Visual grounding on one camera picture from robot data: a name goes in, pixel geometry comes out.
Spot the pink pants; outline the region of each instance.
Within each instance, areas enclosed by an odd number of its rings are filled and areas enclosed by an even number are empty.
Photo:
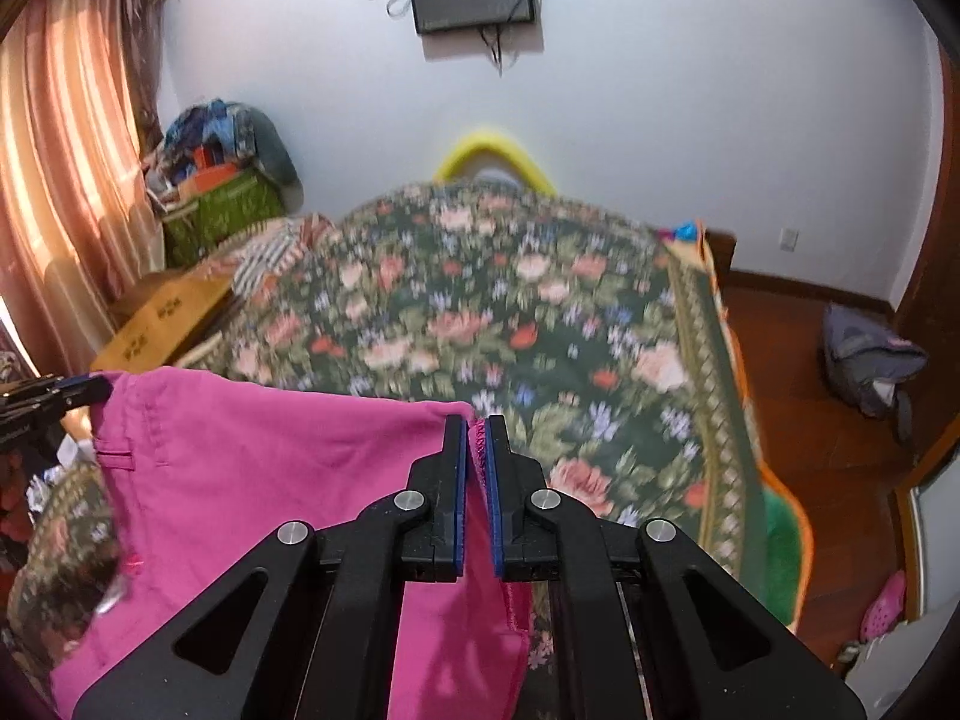
[[[120,541],[142,565],[54,671],[61,716],[283,522],[325,528],[402,490],[411,463],[442,447],[450,413],[473,417],[464,403],[277,391],[192,370],[118,375],[94,410],[95,446]],[[392,720],[508,718],[526,669],[529,605],[528,591],[493,576],[472,469],[463,579],[408,584],[404,594]]]

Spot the gray bag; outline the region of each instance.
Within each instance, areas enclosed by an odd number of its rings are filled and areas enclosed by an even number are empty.
[[[863,314],[830,303],[824,312],[824,367],[833,391],[873,418],[896,411],[896,437],[910,439],[910,400],[901,384],[926,365],[926,352]]]

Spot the orange curtain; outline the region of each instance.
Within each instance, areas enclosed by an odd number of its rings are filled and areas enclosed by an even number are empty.
[[[121,0],[31,0],[0,45],[0,295],[41,372],[85,371],[162,268]]]

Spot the bed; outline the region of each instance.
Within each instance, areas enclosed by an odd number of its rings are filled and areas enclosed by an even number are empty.
[[[462,400],[599,517],[677,522],[786,625],[810,549],[766,469],[703,236],[506,183],[392,191],[267,274],[190,362],[283,389]],[[518,712],[557,714],[535,592]]]

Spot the baseboard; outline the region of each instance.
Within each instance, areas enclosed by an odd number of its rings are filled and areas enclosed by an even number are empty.
[[[728,274],[725,287],[746,287],[751,290],[763,290],[780,295],[793,295],[794,298],[810,298],[812,300],[829,300],[840,305],[881,314],[886,319],[892,319],[894,308],[888,300],[871,298],[870,295],[849,293],[838,290],[836,287],[827,287],[823,284],[810,284],[808,281],[797,281],[782,276],[755,274],[752,271],[737,271],[733,269]]]

